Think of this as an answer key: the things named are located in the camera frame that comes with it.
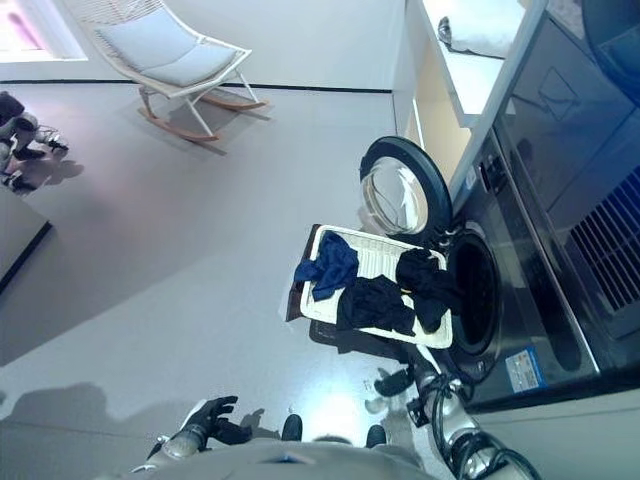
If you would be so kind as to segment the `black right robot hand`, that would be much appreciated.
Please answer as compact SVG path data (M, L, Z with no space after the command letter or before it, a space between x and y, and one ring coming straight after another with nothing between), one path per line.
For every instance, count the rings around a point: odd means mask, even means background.
M405 392L410 387L414 386L415 383L415 370L407 367L396 371L391 375L385 376L384 378L375 380L374 388L380 396L391 398Z

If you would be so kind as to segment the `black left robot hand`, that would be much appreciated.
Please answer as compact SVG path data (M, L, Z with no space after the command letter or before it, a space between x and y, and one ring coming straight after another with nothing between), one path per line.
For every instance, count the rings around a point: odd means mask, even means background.
M237 396L206 400L187 418L181 431L194 436L200 450L207 447L211 438L224 445L240 445L250 441L252 429L234 424L228 418L237 401Z

